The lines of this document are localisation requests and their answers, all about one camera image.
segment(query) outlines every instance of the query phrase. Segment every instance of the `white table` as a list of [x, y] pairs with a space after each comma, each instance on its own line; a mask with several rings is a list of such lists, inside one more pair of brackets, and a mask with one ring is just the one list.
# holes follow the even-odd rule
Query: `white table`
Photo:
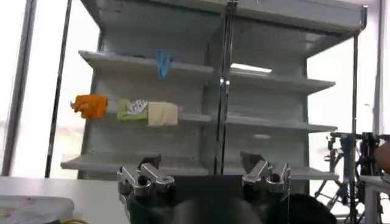
[[55, 196], [74, 202], [74, 217], [89, 224], [129, 224], [114, 181], [0, 177], [0, 195]]
[[366, 183], [365, 204], [366, 214], [365, 223], [377, 223], [378, 219], [378, 197], [377, 193], [390, 194], [390, 184], [384, 182], [380, 177], [361, 176], [361, 180]]

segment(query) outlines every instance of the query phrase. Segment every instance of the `shelf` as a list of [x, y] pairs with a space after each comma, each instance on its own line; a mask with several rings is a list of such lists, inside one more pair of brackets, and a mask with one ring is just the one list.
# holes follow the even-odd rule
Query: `shelf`
[[[118, 103], [109, 100], [106, 110], [107, 114], [116, 115], [117, 110]], [[211, 121], [211, 116], [207, 114], [186, 113], [179, 111], [179, 121], [208, 123]]]
[[[171, 1], [150, 0], [148, 3], [139, 1], [82, 0], [90, 15], [100, 25], [107, 28], [112, 23], [112, 13], [133, 13], [134, 17], [154, 10], [156, 18], [164, 18], [159, 14], [171, 9], [218, 16], [224, 12], [226, 1], [196, 0]], [[240, 1], [237, 15], [240, 17], [258, 19], [290, 26], [300, 26], [306, 29], [323, 29], [341, 32], [358, 30], [361, 22], [360, 4], [335, 0], [272, 0], [272, 1]]]
[[[149, 75], [158, 78], [157, 64], [154, 59], [87, 51], [79, 51], [79, 54], [93, 69], [122, 72], [139, 77]], [[166, 79], [181, 78], [206, 81], [212, 73], [213, 68], [211, 67], [172, 62]]]
[[337, 127], [325, 126], [325, 125], [312, 125], [304, 122], [283, 122], [273, 121], [268, 119], [262, 119], [257, 117], [244, 117], [244, 116], [232, 116], [228, 115], [226, 123], [232, 125], [245, 125], [259, 128], [284, 128], [291, 130], [308, 131], [309, 133], [315, 132], [328, 132], [334, 131]]
[[[157, 78], [157, 65], [154, 59], [136, 58], [100, 52], [80, 51], [80, 55], [93, 69], [116, 71], [129, 75], [150, 75]], [[211, 77], [213, 68], [198, 65], [172, 62], [167, 79], [191, 79], [205, 82]], [[250, 72], [242, 69], [232, 69], [230, 73], [231, 87], [254, 86], [267, 89], [282, 89], [295, 93], [311, 94], [335, 85], [335, 82], [291, 78], [281, 75]]]
[[[206, 46], [222, 24], [226, 1], [82, 0], [105, 33], [113, 30], [163, 38], [181, 37]], [[314, 55], [347, 40], [364, 28], [361, 4], [334, 0], [240, 1], [235, 24], [235, 50], [299, 51]]]
[[243, 69], [231, 69], [230, 71], [231, 88], [253, 86], [267, 89], [282, 89], [309, 95], [330, 88], [335, 84], [335, 82], [252, 72]]
[[[117, 172], [121, 166], [136, 167], [143, 159], [140, 155], [120, 155], [112, 153], [85, 154], [63, 161], [61, 168], [92, 171]], [[162, 157], [160, 170], [167, 175], [208, 175], [208, 171], [199, 163], [186, 158]]]
[[[224, 168], [224, 175], [244, 175], [245, 171], [240, 167]], [[321, 172], [311, 167], [296, 167], [291, 169], [293, 180], [338, 180], [339, 176], [334, 173]]]

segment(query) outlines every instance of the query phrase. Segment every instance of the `cable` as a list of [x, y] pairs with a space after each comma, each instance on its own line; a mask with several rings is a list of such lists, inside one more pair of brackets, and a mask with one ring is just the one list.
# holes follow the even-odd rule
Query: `cable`
[[88, 222], [81, 220], [81, 219], [66, 219], [66, 220], [61, 221], [61, 224], [71, 224], [71, 223], [88, 224]]

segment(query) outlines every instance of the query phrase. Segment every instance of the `metal stand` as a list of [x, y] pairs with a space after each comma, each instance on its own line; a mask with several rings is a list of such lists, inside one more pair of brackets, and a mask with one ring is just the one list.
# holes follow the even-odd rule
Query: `metal stand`
[[[375, 164], [374, 152], [379, 146], [380, 140], [382, 139], [388, 141], [390, 140], [390, 136], [376, 136], [373, 133], [363, 133], [361, 135], [353, 133], [331, 133], [330, 135], [331, 138], [328, 141], [328, 149], [330, 151], [330, 154], [324, 159], [330, 162], [330, 172], [334, 172], [339, 160], [344, 157], [344, 181], [343, 183], [335, 181], [335, 183], [339, 186], [339, 190], [334, 197], [328, 197], [326, 195], [321, 194], [321, 191], [323, 190], [326, 181], [322, 182], [320, 188], [314, 194], [314, 196], [317, 198], [318, 196], [322, 195], [324, 197], [329, 198], [330, 201], [327, 203], [328, 209], [332, 209], [336, 202], [340, 202], [343, 205], [349, 206], [352, 215], [349, 215], [349, 217], [347, 217], [346, 222], [348, 220], [351, 220], [352, 223], [353, 217], [356, 218], [356, 216], [358, 215], [356, 210], [357, 203], [365, 204], [366, 187], [364, 182], [360, 180], [360, 176], [381, 175], [380, 169]], [[333, 144], [335, 143], [336, 138], [340, 140], [342, 147], [341, 152], [338, 152], [337, 149], [333, 148]], [[360, 154], [357, 162], [355, 162], [355, 158], [352, 157], [352, 155], [356, 151], [356, 140], [360, 141]], [[378, 208], [378, 222], [382, 223], [381, 214], [383, 213], [383, 211], [380, 204], [380, 196], [377, 194], [375, 195], [375, 197], [377, 197], [376, 201], [378, 201], [378, 205], [376, 207]], [[362, 221], [365, 213], [366, 212], [360, 215], [359, 219], [356, 220], [356, 223], [360, 223], [360, 221]]]

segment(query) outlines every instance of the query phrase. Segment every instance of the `hanging cloth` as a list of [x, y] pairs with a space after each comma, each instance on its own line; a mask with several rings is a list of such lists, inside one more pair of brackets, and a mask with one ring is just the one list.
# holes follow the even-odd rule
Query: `hanging cloth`
[[171, 67], [172, 57], [170, 54], [164, 52], [157, 52], [156, 61], [157, 61], [157, 72], [160, 79], [165, 79], [168, 75], [168, 71]]

